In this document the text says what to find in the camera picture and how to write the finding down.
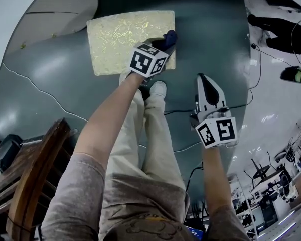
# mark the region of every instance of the person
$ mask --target person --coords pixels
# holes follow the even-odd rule
[[[189,197],[164,116],[165,83],[145,101],[144,77],[119,87],[83,128],[41,226],[42,240],[194,240],[183,225]],[[138,137],[148,138],[145,161]],[[203,151],[208,240],[249,240],[235,215],[218,148]]]
[[[247,17],[249,23],[253,26],[260,27],[265,31],[271,31],[276,38],[268,35],[266,44],[287,53],[301,54],[301,25],[280,18],[257,17],[250,14]]]

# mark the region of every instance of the epoxy floor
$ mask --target epoxy floor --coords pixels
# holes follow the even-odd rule
[[[139,10],[175,11],[179,35],[176,70],[154,78],[167,84],[166,111],[195,108],[195,78],[199,72],[222,87],[228,106],[246,104],[250,47],[243,0],[99,0],[96,17]],[[118,75],[94,76],[86,30],[36,43],[5,56],[4,62],[55,96],[66,110],[84,118],[89,118],[118,86]],[[232,110],[238,130],[244,113],[244,107]],[[9,133],[24,139],[42,135],[61,117],[79,131],[85,124],[66,115],[26,79],[0,69],[0,137]],[[167,120],[174,150],[199,141],[190,130],[187,113],[168,115]],[[140,143],[147,146],[145,135]],[[228,168],[233,149],[224,147],[221,153]],[[191,170],[201,162],[201,146],[176,153],[176,157],[187,182]],[[189,194],[192,200],[202,199],[202,172],[195,172]]]

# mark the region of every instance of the yellow textured board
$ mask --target yellow textured board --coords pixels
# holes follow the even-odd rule
[[[175,30],[174,11],[140,11],[87,21],[90,54],[95,75],[129,70],[132,47],[138,41],[162,37]],[[166,64],[175,69],[175,52]]]

